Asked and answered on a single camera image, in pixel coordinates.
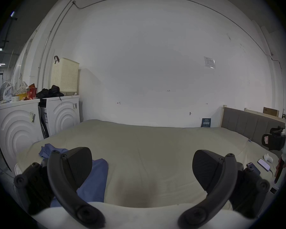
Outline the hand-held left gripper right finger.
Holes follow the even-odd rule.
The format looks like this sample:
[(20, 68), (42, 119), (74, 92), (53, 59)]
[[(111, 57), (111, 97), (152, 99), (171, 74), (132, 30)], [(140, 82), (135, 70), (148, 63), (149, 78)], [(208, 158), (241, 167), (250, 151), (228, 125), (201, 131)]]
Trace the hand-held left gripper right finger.
[(258, 217), (270, 183), (263, 179), (253, 166), (244, 168), (232, 153), (221, 156), (212, 151), (197, 150), (193, 156), (192, 170), (207, 196), (180, 215), (180, 228), (200, 228), (210, 221), (227, 201), (231, 203), (233, 211), (245, 218)]

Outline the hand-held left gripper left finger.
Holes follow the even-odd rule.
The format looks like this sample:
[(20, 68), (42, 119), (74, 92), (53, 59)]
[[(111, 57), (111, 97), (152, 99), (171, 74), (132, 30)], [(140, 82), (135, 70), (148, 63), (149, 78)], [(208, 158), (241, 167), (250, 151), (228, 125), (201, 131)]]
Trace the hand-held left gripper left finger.
[(44, 147), (42, 163), (33, 162), (14, 178), (19, 200), (29, 215), (50, 207), (63, 207), (86, 228), (105, 226), (105, 216), (89, 202), (104, 202), (106, 161), (93, 160), (91, 150)]

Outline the person's right hand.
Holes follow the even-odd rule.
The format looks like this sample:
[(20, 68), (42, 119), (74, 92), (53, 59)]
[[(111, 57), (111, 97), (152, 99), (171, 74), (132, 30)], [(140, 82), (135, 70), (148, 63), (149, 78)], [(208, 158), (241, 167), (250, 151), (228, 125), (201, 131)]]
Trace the person's right hand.
[(278, 177), (280, 175), (283, 168), (286, 168), (286, 160), (284, 161), (281, 156), (276, 166), (275, 177)]

